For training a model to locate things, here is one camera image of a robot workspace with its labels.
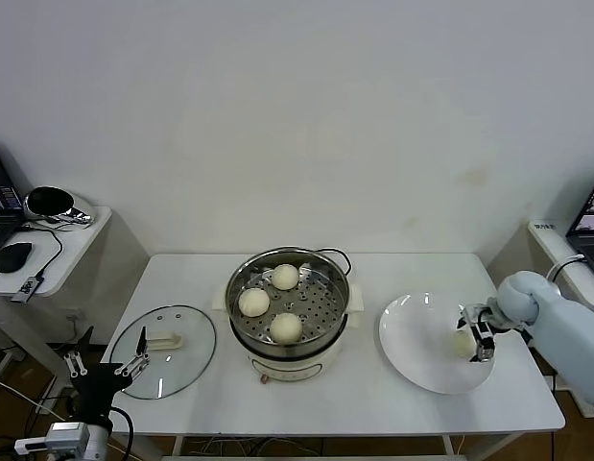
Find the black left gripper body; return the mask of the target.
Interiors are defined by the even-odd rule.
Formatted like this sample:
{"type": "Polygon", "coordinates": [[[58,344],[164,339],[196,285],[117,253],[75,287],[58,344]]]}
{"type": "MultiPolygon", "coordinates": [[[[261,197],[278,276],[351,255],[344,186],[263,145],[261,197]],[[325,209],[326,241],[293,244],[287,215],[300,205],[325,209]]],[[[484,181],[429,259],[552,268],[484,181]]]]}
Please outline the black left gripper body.
{"type": "Polygon", "coordinates": [[[80,423],[109,423],[114,396],[132,385],[128,372],[120,372],[119,364],[90,365],[84,372],[70,373],[70,381],[78,398],[71,419],[80,423]]]}

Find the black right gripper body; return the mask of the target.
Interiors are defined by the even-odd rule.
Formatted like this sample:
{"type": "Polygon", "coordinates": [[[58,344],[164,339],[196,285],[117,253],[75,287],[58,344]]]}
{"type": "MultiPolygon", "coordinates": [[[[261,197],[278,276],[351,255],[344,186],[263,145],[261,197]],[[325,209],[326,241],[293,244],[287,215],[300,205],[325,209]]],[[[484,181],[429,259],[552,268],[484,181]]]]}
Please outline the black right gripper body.
{"type": "Polygon", "coordinates": [[[492,308],[486,303],[468,304],[463,309],[463,318],[470,328],[477,328],[479,331],[487,329],[492,334],[502,331],[492,308]]]}

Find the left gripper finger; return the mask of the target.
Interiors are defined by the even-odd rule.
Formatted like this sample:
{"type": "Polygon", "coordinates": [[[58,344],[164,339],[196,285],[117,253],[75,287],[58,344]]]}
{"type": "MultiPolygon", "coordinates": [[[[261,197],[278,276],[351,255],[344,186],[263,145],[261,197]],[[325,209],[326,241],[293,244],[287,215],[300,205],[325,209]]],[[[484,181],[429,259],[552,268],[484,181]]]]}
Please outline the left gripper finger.
{"type": "Polygon", "coordinates": [[[88,374],[84,356],[87,353],[93,330],[94,326],[90,326],[78,342],[62,356],[71,377],[83,377],[88,374]]]}
{"type": "Polygon", "coordinates": [[[143,327],[136,343],[134,356],[126,363],[118,367],[114,374],[116,376],[138,376],[149,364],[147,354],[147,328],[143,327]]]}

